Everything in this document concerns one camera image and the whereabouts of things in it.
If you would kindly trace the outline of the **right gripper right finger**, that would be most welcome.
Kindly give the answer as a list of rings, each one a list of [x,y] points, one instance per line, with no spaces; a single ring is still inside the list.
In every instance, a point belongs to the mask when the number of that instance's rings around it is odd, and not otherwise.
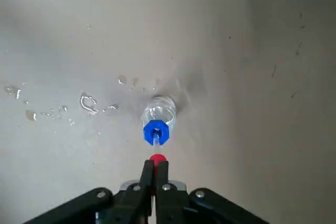
[[[208,188],[190,193],[184,184],[168,179],[168,161],[159,161],[155,171],[157,223],[267,223]]]

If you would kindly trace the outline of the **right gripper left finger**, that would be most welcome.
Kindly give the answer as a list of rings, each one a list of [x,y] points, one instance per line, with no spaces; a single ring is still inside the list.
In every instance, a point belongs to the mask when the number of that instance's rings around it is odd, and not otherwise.
[[[94,188],[26,223],[136,223],[150,215],[154,161],[146,160],[139,180],[122,184],[117,194]]]

